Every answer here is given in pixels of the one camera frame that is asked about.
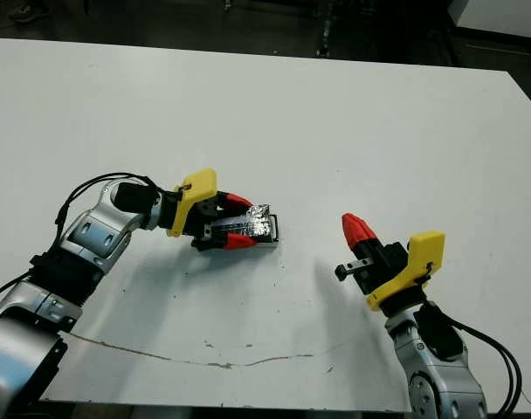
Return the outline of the right gripper with yellow part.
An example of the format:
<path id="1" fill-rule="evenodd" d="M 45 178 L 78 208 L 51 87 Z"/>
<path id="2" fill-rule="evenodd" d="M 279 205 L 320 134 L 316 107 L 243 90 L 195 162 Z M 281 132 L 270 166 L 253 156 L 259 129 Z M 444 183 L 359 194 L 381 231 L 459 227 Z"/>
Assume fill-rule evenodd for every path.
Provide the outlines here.
<path id="1" fill-rule="evenodd" d="M 407 247 L 382 244 L 360 217 L 345 213 L 342 229 L 355 260 L 334 270 L 340 280 L 351 276 L 370 310 L 394 314 L 426 299 L 424 287 L 442 266 L 445 233 L 428 231 L 410 237 Z"/>

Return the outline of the left gripper with yellow part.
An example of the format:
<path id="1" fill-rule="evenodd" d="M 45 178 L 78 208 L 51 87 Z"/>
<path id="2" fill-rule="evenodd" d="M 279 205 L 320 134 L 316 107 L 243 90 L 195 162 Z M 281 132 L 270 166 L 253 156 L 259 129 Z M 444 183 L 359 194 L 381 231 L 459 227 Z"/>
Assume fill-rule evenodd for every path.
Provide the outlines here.
<path id="1" fill-rule="evenodd" d="M 225 211 L 245 211 L 252 202 L 230 192 L 217 192 L 217 172 L 204 168 L 187 175 L 173 190 L 160 193 L 160 212 L 157 226 L 168 237 L 189 236 L 198 251 L 238 250 L 257 244 L 257 240 L 237 233 L 211 237 L 211 222 L 216 213 L 210 209 L 217 198 L 217 206 Z"/>

